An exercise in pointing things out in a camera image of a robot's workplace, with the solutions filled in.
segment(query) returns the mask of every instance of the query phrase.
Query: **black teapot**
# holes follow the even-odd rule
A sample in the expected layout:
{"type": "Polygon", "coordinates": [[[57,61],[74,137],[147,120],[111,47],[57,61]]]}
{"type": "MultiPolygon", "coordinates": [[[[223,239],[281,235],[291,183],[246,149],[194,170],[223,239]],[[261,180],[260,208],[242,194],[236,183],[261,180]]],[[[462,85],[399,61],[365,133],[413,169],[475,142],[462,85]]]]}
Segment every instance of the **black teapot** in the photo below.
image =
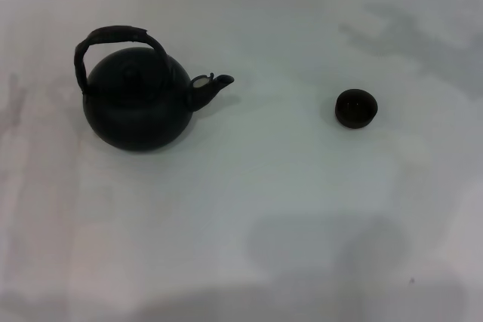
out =
{"type": "Polygon", "coordinates": [[[183,67],[144,29],[107,26],[94,30],[75,48],[75,75],[84,113],[94,132],[120,149],[147,151],[176,139],[194,111],[233,83],[213,73],[190,81],[183,67]],[[137,41],[151,48],[110,54],[87,78],[84,55],[93,44],[137,41]]]}

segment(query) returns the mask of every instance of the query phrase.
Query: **teapot lid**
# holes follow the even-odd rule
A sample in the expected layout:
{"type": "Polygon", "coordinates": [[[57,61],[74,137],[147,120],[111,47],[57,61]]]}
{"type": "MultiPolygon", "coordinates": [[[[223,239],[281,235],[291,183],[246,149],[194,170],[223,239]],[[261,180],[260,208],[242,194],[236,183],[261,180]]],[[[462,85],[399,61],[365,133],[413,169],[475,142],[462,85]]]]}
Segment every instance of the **teapot lid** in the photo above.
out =
{"type": "Polygon", "coordinates": [[[92,95],[115,101],[154,99],[170,80],[159,55],[151,48],[126,48],[97,64],[88,78],[92,95]]]}

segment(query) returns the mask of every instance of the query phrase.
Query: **teapot body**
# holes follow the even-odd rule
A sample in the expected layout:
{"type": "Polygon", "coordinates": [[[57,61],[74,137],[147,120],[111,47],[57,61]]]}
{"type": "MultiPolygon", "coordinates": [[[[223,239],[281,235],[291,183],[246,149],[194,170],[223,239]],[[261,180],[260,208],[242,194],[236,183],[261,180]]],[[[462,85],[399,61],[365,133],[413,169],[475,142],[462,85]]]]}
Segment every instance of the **teapot body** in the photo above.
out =
{"type": "Polygon", "coordinates": [[[152,75],[158,72],[157,54],[149,48],[128,48],[110,54],[92,70],[88,78],[89,94],[83,96],[84,114],[94,132],[108,144],[130,151],[149,151],[162,147],[176,139],[186,128],[192,117],[185,104],[186,90],[190,79],[184,68],[172,57],[171,79],[124,80],[128,82],[143,82],[144,91],[150,89],[141,97],[136,96],[133,84],[132,97],[120,97],[115,92],[114,82],[118,77],[112,77],[112,69],[123,69],[135,66],[137,58],[142,58],[144,69],[152,75]]]}

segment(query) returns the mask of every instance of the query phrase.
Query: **teapot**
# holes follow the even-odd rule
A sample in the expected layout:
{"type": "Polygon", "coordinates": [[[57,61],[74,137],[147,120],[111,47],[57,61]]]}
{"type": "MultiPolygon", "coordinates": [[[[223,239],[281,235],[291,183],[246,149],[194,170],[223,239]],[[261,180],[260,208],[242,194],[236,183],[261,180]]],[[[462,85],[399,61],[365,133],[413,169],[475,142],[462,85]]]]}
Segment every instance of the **teapot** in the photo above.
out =
{"type": "Polygon", "coordinates": [[[198,111],[233,83],[233,77],[200,75],[183,67],[145,29],[107,26],[75,48],[75,75],[86,119],[108,144],[148,151],[176,139],[198,111]],[[84,55],[94,44],[136,41],[151,48],[126,48],[101,60],[87,77],[84,55]]]}

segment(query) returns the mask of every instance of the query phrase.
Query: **black lid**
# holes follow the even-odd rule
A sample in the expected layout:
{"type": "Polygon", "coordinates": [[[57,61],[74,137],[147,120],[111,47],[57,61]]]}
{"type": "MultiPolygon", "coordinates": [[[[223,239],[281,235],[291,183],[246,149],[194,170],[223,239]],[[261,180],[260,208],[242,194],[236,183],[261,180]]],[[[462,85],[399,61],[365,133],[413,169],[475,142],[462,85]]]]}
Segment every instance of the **black lid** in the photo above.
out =
{"type": "Polygon", "coordinates": [[[97,64],[88,78],[92,95],[116,101],[150,100],[169,81],[159,55],[151,48],[126,48],[97,64]]]}
{"type": "Polygon", "coordinates": [[[337,98],[335,115],[345,127],[366,127],[376,114],[376,99],[365,90],[346,90],[337,98]]]}

